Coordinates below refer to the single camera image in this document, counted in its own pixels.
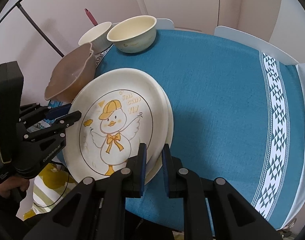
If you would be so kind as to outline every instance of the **yellow cloud illustration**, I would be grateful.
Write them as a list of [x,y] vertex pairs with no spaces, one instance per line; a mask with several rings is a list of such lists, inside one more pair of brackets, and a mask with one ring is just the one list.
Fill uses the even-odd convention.
[[84,126],[90,126],[92,124],[92,120],[88,119],[86,122],[84,122]]

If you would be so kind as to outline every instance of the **white plate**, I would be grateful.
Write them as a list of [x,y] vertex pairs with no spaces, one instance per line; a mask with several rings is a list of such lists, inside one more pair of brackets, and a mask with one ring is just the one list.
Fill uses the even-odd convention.
[[[171,108],[171,104],[170,104],[170,101],[168,99],[168,96],[165,93],[165,91],[163,90],[163,88],[162,87],[160,87],[160,88],[162,89],[162,91],[165,95],[165,98],[166,98],[166,101],[167,101],[167,106],[168,106],[168,133],[167,133],[165,143],[168,143],[169,147],[170,147],[171,142],[172,142],[173,133],[174,133],[174,116],[173,116],[173,113],[172,113],[172,108]],[[147,184],[157,174],[157,172],[160,170],[161,166],[162,166],[162,160],[161,160],[161,154],[160,154],[157,161],[156,161],[155,166],[146,175],[145,184]]]
[[109,71],[87,84],[74,99],[70,113],[82,117],[66,129],[63,150],[77,182],[102,179],[126,166],[147,144],[148,174],[156,164],[168,133],[168,106],[159,84],[147,73],[130,68]]

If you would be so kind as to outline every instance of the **cartoon duck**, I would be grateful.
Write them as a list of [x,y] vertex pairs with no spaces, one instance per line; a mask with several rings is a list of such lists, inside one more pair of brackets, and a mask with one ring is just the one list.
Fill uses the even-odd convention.
[[120,165],[126,162],[131,154],[130,140],[134,138],[139,129],[141,116],[137,116],[129,125],[126,114],[122,110],[119,100],[109,101],[103,108],[99,116],[100,135],[91,129],[91,136],[97,148],[100,148],[100,157],[102,161],[108,164],[108,171],[105,175],[110,176],[115,171],[114,165]]

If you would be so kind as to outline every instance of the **white geometric pattern border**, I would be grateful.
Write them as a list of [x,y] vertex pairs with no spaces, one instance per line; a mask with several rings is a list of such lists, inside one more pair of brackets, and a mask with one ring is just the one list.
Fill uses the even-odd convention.
[[265,160],[252,206],[269,220],[282,189],[289,153],[289,113],[279,62],[259,52],[268,103],[268,134]]
[[109,48],[105,49],[103,52],[94,55],[96,59],[96,67],[98,67],[99,63],[101,62],[101,60],[104,58],[104,56],[107,54],[107,52],[110,50],[111,47],[112,45],[109,46]]

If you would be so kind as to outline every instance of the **white door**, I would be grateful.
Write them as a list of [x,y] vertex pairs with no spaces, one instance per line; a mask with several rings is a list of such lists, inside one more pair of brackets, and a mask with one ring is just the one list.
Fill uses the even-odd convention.
[[169,18],[176,28],[214,34],[219,0],[139,0],[149,15]]

